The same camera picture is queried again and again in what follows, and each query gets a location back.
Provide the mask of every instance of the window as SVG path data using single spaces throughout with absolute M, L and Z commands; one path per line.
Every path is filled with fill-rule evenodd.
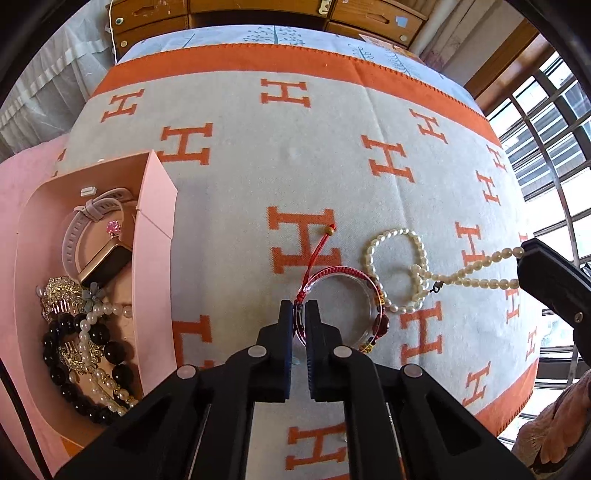
M 517 177 L 534 235 L 576 265 L 580 258 L 591 257 L 591 102 L 568 65 L 554 53 L 488 119 Z M 577 362 L 570 370 L 573 329 L 566 322 L 544 309 L 538 334 L 538 378 L 521 414 L 499 436 L 507 448 L 514 445 L 519 428 L 558 399 L 569 384 L 569 373 L 581 374 Z

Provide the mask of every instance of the pink watch strap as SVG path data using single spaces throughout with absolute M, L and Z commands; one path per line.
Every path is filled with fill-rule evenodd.
M 85 205 L 76 207 L 64 242 L 61 245 L 61 261 L 67 275 L 78 281 L 78 268 L 76 267 L 76 245 L 80 241 L 82 232 L 90 222 L 98 222 L 105 214 L 118 210 L 121 204 L 133 200 L 134 197 L 128 189 L 117 188 L 109 190 L 95 199 L 88 200 Z

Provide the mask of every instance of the watch face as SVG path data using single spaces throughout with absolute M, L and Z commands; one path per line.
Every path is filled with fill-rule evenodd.
M 115 245 L 81 282 L 82 286 L 90 288 L 90 284 L 95 281 L 100 287 L 103 287 L 131 261 L 131 254 L 131 250 L 123 245 Z

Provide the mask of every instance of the cable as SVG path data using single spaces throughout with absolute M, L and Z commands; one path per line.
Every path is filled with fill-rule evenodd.
M 49 467 L 43 458 L 43 454 L 41 453 L 41 448 L 39 447 L 39 443 L 37 443 L 37 438 L 35 437 L 35 433 L 33 432 L 33 427 L 31 426 L 31 422 L 29 421 L 29 417 L 27 416 L 27 412 L 25 407 L 22 404 L 21 397 L 18 396 L 17 388 L 14 386 L 12 382 L 12 378 L 8 374 L 8 370 L 4 366 L 4 362 L 0 358 L 0 378 L 2 379 L 2 383 L 6 391 L 8 392 L 8 396 L 12 401 L 12 405 L 14 409 L 17 411 L 18 419 L 21 421 L 22 429 L 25 431 L 25 437 L 27 437 L 27 441 L 29 442 L 29 447 L 33 453 L 33 457 L 35 457 L 35 461 L 41 474 L 43 475 L 44 480 L 53 480 L 51 476 L 51 472 L 49 471 Z
M 115 57 L 115 65 L 117 65 L 117 47 L 115 47 L 115 37 L 113 36 L 113 22 L 111 20 L 111 9 L 113 8 L 113 0 L 109 4 L 109 29 L 111 30 L 111 43 L 113 44 L 113 56 Z

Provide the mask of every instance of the pink box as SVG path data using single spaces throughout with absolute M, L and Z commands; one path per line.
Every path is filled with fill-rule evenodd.
M 80 197 L 81 189 L 90 186 L 96 187 L 97 195 L 126 187 L 138 199 L 131 267 L 111 282 L 110 295 L 111 301 L 133 304 L 133 319 L 117 320 L 119 337 L 114 339 L 128 344 L 126 358 L 132 369 L 136 368 L 134 394 L 145 395 L 176 369 L 170 244 L 177 190 L 156 153 L 101 161 L 43 183 L 27 202 L 19 221 L 14 287 L 18 350 L 28 390 L 41 416 L 55 432 L 81 447 L 96 438 L 102 427 L 78 415 L 49 378 L 41 355 L 47 323 L 41 317 L 35 287 L 44 286 L 49 277 L 65 275 L 61 243 L 73 209 L 89 199 Z M 81 264 L 109 238 L 101 222 L 91 223 L 80 242 Z

